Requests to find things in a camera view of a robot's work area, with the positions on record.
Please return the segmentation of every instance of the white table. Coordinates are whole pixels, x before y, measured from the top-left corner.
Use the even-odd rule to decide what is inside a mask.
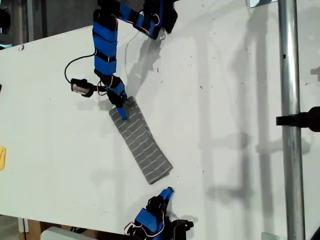
[[[119,23],[117,75],[173,164],[148,185],[110,120],[107,98],[71,92],[66,64],[94,51],[92,28],[0,51],[0,214],[122,233],[171,186],[194,240],[286,235],[278,7],[183,0],[172,35]],[[298,1],[301,109],[320,104],[320,3]],[[68,77],[98,82],[93,58]],[[320,135],[302,131],[307,237],[320,224]]]

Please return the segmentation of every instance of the pole clamp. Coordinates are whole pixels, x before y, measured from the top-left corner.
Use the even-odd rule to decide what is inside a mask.
[[[309,128],[312,132],[320,132],[320,106],[315,106],[308,112],[288,116],[277,116],[277,126],[290,126],[297,128]]]

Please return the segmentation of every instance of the gray fabric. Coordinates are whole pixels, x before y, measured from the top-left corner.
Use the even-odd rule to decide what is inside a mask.
[[[135,99],[131,96],[124,105],[128,120],[123,121],[116,108],[109,111],[119,133],[129,147],[149,184],[162,179],[173,168],[158,147]]]

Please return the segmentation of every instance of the yellow object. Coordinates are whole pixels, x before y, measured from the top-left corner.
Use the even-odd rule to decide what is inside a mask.
[[[6,148],[4,146],[0,146],[0,171],[5,168],[6,164]]]

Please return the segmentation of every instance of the silver pole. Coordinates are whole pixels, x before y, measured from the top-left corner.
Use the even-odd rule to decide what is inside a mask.
[[[300,112],[296,0],[278,0],[282,115]],[[282,127],[287,239],[305,240],[301,129]]]

